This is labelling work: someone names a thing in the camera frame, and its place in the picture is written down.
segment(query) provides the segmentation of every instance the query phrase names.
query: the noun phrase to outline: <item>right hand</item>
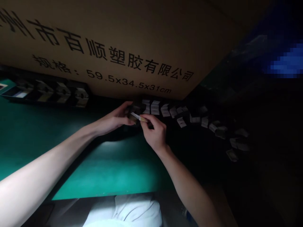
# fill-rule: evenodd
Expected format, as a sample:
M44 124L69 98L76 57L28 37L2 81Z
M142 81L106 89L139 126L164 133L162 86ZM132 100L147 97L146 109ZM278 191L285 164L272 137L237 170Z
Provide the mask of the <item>right hand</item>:
M154 129L149 129L146 122L140 121L147 143L159 155L166 149L166 125L158 120L158 118L156 118L154 115L142 114L140 116L150 120L154 126Z

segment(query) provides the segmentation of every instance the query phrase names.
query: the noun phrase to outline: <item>hand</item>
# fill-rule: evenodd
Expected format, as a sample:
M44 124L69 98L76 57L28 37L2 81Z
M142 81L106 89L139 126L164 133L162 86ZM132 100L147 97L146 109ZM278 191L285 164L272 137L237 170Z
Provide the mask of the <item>hand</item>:
M154 126L154 129L149 129L146 122L140 121L147 143L159 155L166 148L166 125L153 115L142 114L140 116L149 119Z
M135 123L126 117L125 109L130 106L133 102L126 101L121 106L119 106L114 111L110 112L101 119L88 125L96 136L102 136L115 129L121 127L122 125L134 125Z

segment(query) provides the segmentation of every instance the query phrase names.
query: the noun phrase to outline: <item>fingers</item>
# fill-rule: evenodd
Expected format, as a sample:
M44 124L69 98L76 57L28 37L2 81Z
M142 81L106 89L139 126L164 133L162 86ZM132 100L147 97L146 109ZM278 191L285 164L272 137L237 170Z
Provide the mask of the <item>fingers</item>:
M151 121L152 125L154 126L154 128L157 128L159 126L163 126L164 124L158 119L156 118L154 115L150 115L150 114L141 114L140 116L148 119Z
M133 102L132 101L125 101L119 109L125 109L126 107L130 106Z
M124 118L116 117L115 118L115 123L117 125L134 125L135 124L135 122L131 121L127 117L124 117Z
M142 129L143 129L143 132L145 132L145 131L148 131L148 130L149 130L148 125L147 125L147 123L146 123L146 122L144 122L144 121L140 121L140 124L141 124L141 127L142 127Z

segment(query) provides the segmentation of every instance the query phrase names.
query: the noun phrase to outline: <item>white garment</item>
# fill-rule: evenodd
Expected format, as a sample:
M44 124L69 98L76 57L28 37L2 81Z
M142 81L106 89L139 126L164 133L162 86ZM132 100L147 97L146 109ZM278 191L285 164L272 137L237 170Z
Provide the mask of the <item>white garment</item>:
M83 227L160 227L160 205L151 193L100 197Z

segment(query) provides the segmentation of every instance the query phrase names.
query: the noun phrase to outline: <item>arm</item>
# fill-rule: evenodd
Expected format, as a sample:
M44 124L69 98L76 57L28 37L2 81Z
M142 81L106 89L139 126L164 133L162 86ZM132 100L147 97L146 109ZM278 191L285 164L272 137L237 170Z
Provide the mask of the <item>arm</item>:
M163 162L178 196L198 226L222 226L207 193L165 143L166 125L152 115L143 114L142 117L149 119L154 126L154 129L151 130L146 122L141 121L146 141Z
M0 226L21 226L40 206L63 173L97 136L123 124L125 102L100 120L87 125L68 139L0 181Z

